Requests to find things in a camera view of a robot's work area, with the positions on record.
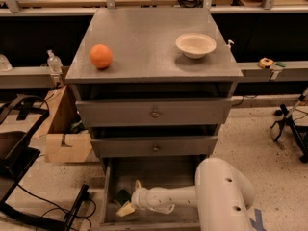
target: blue tape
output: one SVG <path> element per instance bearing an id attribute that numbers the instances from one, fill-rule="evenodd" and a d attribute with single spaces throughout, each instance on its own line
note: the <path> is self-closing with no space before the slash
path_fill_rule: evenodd
<path id="1" fill-rule="evenodd" d="M 252 227 L 257 231 L 267 231 L 263 227 L 261 211 L 258 209 L 254 209 L 254 215 L 256 216 L 256 220 L 254 221 L 252 218 L 250 219 Z"/>

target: gray cabinet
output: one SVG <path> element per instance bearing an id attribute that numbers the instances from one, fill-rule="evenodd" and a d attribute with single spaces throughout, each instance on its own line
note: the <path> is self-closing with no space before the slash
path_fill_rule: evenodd
<path id="1" fill-rule="evenodd" d="M 188 32 L 209 35 L 216 50 L 199 60 L 187 58 L 175 40 Z M 104 70 L 90 63 L 97 43 L 114 54 Z M 121 189 L 131 193 L 137 179 L 147 186 L 193 184 L 198 158 L 213 153 L 242 77 L 206 9 L 97 11 L 66 76 L 106 174 L 96 230 L 199 229 L 196 210 L 120 218 L 113 198 Z"/>

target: wall outlet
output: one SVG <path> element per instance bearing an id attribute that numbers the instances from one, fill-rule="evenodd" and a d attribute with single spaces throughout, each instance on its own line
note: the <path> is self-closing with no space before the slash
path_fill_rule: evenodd
<path id="1" fill-rule="evenodd" d="M 52 73 L 50 74 L 50 77 L 55 88 L 61 88 L 65 85 L 64 76 L 62 75 L 62 73 Z"/>

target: orange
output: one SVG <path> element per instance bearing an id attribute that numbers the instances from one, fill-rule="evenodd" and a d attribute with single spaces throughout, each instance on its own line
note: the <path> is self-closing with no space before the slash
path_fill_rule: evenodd
<path id="1" fill-rule="evenodd" d="M 90 61 L 99 69 L 106 68 L 113 61 L 113 53 L 104 44 L 96 44 L 90 50 Z"/>

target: small object in drawer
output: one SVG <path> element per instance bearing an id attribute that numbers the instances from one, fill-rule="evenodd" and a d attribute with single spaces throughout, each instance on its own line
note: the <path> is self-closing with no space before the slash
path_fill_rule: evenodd
<path id="1" fill-rule="evenodd" d="M 127 215 L 130 215 L 134 213 L 136 209 L 132 205 L 130 201 L 127 201 L 117 212 L 116 215 L 119 217 L 125 217 Z"/>

